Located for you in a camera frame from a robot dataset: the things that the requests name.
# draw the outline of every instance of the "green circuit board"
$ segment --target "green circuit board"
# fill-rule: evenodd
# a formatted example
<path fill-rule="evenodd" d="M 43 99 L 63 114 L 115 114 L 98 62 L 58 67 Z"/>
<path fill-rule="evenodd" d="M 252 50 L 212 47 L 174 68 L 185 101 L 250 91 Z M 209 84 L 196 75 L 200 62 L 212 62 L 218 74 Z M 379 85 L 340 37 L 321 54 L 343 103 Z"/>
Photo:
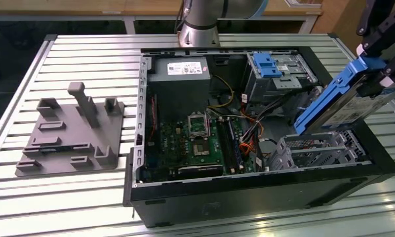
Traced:
<path fill-rule="evenodd" d="M 201 131 L 201 127 L 204 125 L 197 126 L 194 129 L 192 128 L 192 131 Z M 164 123 L 160 126 L 160 151 L 161 160 L 158 167 L 205 163 L 222 165 L 222 152 L 218 148 L 214 123 L 209 123 L 209 136 L 206 140 L 189 139 L 186 121 L 176 124 Z"/>
<path fill-rule="evenodd" d="M 192 121 L 190 131 L 200 132 L 204 130 L 204 120 Z M 242 135 L 240 122 L 232 119 L 234 138 Z M 224 164 L 222 151 L 218 142 L 218 132 L 216 120 L 208 123 L 208 137 L 189 138 L 188 121 L 177 123 L 161 123 L 158 126 L 160 140 L 158 145 L 148 147 L 145 181 L 160 182 L 168 180 L 169 170 L 177 167 L 192 165 L 221 165 L 222 175 L 229 174 Z M 242 169 L 236 173 L 253 172 L 250 160 L 242 161 Z"/>

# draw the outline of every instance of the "power supply label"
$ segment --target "power supply label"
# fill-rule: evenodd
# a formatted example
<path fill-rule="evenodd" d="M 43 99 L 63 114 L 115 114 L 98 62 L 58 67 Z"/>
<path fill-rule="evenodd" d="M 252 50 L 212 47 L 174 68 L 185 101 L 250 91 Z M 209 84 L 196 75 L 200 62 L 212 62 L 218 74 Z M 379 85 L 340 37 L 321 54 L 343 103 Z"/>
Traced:
<path fill-rule="evenodd" d="M 383 103 L 389 101 L 388 97 L 393 92 L 395 88 L 388 88 L 375 98 L 353 96 L 321 127 L 339 127 L 343 124 L 355 122 L 359 118 L 364 118 L 364 116 L 383 106 Z"/>
<path fill-rule="evenodd" d="M 166 64 L 168 75 L 202 74 L 200 62 Z"/>

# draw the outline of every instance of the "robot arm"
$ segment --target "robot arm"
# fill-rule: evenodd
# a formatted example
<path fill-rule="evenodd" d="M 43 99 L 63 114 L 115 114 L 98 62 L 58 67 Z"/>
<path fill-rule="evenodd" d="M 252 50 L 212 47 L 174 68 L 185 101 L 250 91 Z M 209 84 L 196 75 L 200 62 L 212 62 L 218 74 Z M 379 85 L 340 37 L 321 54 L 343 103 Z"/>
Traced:
<path fill-rule="evenodd" d="M 218 47 L 218 18 L 248 19 L 258 16 L 268 0 L 185 0 L 180 47 Z"/>
<path fill-rule="evenodd" d="M 367 0 L 357 35 L 357 59 L 333 78 L 294 122 L 297 134 L 351 129 L 395 98 L 395 57 L 385 63 L 381 51 L 395 43 L 395 0 Z"/>

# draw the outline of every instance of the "yellow wire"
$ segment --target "yellow wire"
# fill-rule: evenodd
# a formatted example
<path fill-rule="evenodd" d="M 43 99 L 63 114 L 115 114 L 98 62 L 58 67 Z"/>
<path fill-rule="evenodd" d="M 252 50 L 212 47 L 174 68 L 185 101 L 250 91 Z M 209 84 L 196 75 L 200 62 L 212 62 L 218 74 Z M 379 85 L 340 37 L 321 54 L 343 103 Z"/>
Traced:
<path fill-rule="evenodd" d="M 234 97 L 234 92 L 233 92 L 230 86 L 228 85 L 228 83 L 225 82 L 225 80 L 221 79 L 221 77 L 217 76 L 217 75 L 213 75 L 213 76 L 222 81 L 222 83 L 228 86 L 228 89 L 229 89 L 229 92 L 230 92 L 230 98 L 229 98 L 229 100 L 228 100 L 228 102 L 225 104 L 221 104 L 221 105 L 209 105 L 208 106 L 208 108 L 220 108 L 220 107 L 224 107 L 224 106 L 229 105 L 229 103 L 232 102 L 233 97 Z"/>

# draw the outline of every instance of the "sticker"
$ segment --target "sticker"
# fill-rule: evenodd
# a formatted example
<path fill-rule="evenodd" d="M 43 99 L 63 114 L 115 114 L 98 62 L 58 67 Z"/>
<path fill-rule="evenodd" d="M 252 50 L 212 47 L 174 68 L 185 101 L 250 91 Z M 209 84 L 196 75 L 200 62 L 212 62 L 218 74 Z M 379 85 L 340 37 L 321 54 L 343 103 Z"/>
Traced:
<path fill-rule="evenodd" d="M 286 68 L 286 66 L 277 66 L 277 70 L 278 71 L 288 71 L 288 68 Z"/>
<path fill-rule="evenodd" d="M 246 94 L 241 94 L 241 102 L 246 103 Z"/>
<path fill-rule="evenodd" d="M 119 11 L 102 11 L 102 14 L 121 14 Z"/>
<path fill-rule="evenodd" d="M 256 164 L 261 167 L 261 159 L 256 157 Z"/>
<path fill-rule="evenodd" d="M 321 126 L 335 128 L 343 124 L 355 122 L 359 118 L 364 118 L 388 102 L 387 98 L 392 92 L 395 92 L 395 88 L 384 89 L 380 95 L 375 98 L 369 98 L 368 96 L 360 97 L 356 95 Z"/>
<path fill-rule="evenodd" d="M 168 75 L 202 74 L 200 62 L 168 63 Z"/>

